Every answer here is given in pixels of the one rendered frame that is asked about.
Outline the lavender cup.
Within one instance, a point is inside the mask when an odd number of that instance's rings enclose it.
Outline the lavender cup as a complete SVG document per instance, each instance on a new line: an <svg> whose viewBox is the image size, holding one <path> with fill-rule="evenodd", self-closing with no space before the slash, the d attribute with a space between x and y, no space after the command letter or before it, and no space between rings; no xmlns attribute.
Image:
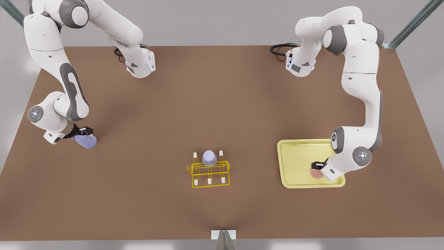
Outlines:
<svg viewBox="0 0 444 250"><path fill-rule="evenodd" d="M73 139L86 149L91 149L97 144L97 138L94 135L75 135Z"/></svg>
<svg viewBox="0 0 444 250"><path fill-rule="evenodd" d="M202 162L205 166L216 165L217 155L211 150L206 150L202 156Z"/></svg>

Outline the silver frame post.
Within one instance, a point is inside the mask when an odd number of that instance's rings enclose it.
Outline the silver frame post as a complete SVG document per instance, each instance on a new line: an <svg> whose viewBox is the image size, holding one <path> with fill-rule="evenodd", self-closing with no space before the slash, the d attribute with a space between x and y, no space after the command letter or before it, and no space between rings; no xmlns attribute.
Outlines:
<svg viewBox="0 0 444 250"><path fill-rule="evenodd" d="M236 230L211 231L211 239L217 240L216 250L236 250L233 243L236 238Z"/></svg>
<svg viewBox="0 0 444 250"><path fill-rule="evenodd" d="M11 0L0 0L2 7L21 27L24 26L24 14L11 2Z"/></svg>
<svg viewBox="0 0 444 250"><path fill-rule="evenodd" d="M417 27L423 23L442 3L444 0L430 0L411 21L396 35L389 43L384 43L384 49L396 49Z"/></svg>

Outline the yellow tray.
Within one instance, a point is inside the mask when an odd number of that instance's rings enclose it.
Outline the yellow tray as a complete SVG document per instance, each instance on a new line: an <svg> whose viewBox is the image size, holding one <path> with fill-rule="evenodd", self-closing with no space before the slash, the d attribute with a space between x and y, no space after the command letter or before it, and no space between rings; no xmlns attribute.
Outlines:
<svg viewBox="0 0 444 250"><path fill-rule="evenodd" d="M340 188L345 185L345 176L333 182L323 177L314 178L311 165L324 162L334 151L331 141L325 139L280 140L277 143L282 185L289 189Z"/></svg>

